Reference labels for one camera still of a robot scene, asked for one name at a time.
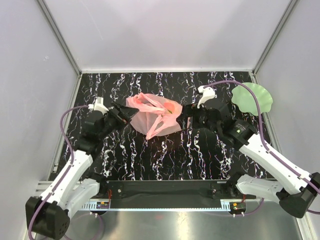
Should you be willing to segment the pink plastic bag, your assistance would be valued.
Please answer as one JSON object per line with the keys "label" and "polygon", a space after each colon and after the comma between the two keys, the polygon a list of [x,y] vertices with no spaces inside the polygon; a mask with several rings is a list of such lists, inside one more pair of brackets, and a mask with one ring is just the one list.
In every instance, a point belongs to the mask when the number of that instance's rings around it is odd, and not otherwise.
{"label": "pink plastic bag", "polygon": [[146,140],[182,130],[177,122],[183,106],[176,101],[150,93],[139,93],[126,99],[126,106],[138,109],[130,124]]}

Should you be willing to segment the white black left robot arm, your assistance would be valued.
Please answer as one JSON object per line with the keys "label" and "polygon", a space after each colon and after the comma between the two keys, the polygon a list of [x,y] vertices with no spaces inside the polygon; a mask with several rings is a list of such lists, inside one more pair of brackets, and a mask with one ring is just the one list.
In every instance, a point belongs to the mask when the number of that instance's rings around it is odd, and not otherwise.
{"label": "white black left robot arm", "polygon": [[104,139],[114,131],[124,129],[139,112],[137,108],[111,102],[103,104],[98,97],[87,105],[89,113],[75,146],[70,145],[70,158],[58,176],[40,196],[31,196],[25,204],[29,239],[33,233],[60,240],[68,231],[71,219],[92,197],[103,198],[108,193],[107,180],[98,173],[78,180],[100,156]]}

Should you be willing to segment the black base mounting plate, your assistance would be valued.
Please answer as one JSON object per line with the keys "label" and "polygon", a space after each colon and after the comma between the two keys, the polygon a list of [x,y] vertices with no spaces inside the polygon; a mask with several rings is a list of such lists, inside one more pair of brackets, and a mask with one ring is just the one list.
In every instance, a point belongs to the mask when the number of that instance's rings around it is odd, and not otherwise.
{"label": "black base mounting plate", "polygon": [[112,199],[133,196],[195,195],[212,199],[243,199],[234,186],[224,180],[113,180],[104,184]]}

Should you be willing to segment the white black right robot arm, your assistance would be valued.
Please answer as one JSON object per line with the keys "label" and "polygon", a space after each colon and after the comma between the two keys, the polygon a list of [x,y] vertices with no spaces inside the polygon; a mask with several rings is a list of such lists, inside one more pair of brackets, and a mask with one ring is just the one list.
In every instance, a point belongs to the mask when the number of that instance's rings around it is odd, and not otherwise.
{"label": "white black right robot arm", "polygon": [[180,105],[152,94],[138,94],[127,98],[125,105],[136,110],[131,126],[147,140],[187,127],[207,129],[274,177],[274,181],[269,181],[238,172],[227,180],[217,192],[218,196],[236,199],[253,195],[273,201],[291,216],[302,218],[319,194],[319,173],[309,173],[290,162],[271,147],[252,124],[234,119],[228,105],[217,98]]}

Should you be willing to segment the green wavy plastic bowl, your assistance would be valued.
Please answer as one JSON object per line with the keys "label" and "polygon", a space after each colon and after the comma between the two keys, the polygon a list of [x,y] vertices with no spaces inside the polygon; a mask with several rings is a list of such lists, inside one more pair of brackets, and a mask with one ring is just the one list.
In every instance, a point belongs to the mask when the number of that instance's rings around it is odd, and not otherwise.
{"label": "green wavy plastic bowl", "polygon": [[[259,84],[252,82],[245,82],[243,84],[254,93],[259,104],[260,112],[268,113],[273,104],[273,98],[271,94]],[[238,85],[231,92],[231,102],[237,105],[242,113],[250,113],[254,116],[258,116],[258,110],[254,97],[245,87]]]}

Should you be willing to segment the aluminium frame rail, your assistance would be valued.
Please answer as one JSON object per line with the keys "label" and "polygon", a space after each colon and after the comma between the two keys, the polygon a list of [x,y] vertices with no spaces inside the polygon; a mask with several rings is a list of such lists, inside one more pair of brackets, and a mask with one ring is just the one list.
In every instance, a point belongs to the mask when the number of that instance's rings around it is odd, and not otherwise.
{"label": "aluminium frame rail", "polygon": [[54,197],[59,193],[59,185],[55,184],[53,181],[39,181],[36,187],[33,197],[36,198],[46,198],[49,193],[52,193],[51,197]]}

